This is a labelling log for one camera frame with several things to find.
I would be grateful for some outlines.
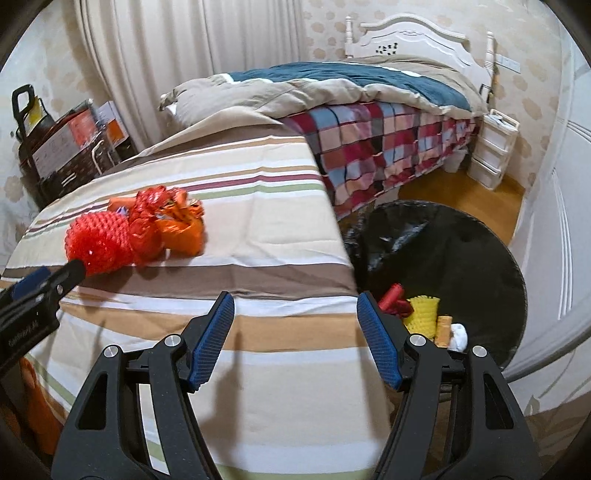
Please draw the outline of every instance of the bedpost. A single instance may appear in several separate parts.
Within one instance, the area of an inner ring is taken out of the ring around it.
[[[490,85],[482,86],[482,99],[488,103],[488,95],[491,92],[493,80],[495,78],[495,35],[493,32],[486,33],[486,56],[484,57],[484,67],[491,76]]]
[[[350,16],[345,17],[345,56],[353,58],[353,22]]]

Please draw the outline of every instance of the black trash bin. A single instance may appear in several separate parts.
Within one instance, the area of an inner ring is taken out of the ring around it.
[[[359,215],[344,234],[358,290],[379,300],[401,283],[406,298],[440,298],[439,315],[462,323],[468,345],[484,346],[505,367],[521,341],[527,295],[503,242],[465,212],[399,200]]]

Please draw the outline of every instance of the dark teal blanket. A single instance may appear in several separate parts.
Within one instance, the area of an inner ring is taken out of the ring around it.
[[[299,61],[276,65],[268,69],[232,72],[229,75],[236,82],[263,78],[273,82],[288,82],[295,79],[347,79],[360,87],[371,83],[382,83],[418,93],[437,106],[453,105],[469,112],[472,111],[466,97],[442,82],[372,65]]]

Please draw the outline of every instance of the patterned wallpaper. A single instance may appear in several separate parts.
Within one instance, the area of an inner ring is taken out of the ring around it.
[[[303,0],[310,58],[344,58],[345,17],[375,22],[398,13],[413,13],[470,40],[474,58],[482,61],[486,32],[494,32],[496,52],[521,63],[521,74],[499,67],[494,86],[496,108],[521,122],[521,133],[508,174],[530,187],[537,174],[558,109],[561,44],[558,19],[539,0]]]
[[[12,91],[31,83],[54,119],[86,98],[109,99],[80,38],[72,0],[54,0],[20,39],[0,72],[0,273],[37,214],[23,188],[13,137]]]

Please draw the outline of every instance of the white cloth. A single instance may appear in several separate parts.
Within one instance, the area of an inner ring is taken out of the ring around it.
[[[187,80],[303,60],[300,0],[76,0],[86,48],[141,151]]]
[[[461,323],[452,323],[452,338],[449,340],[448,350],[463,352],[468,346],[468,334]]]

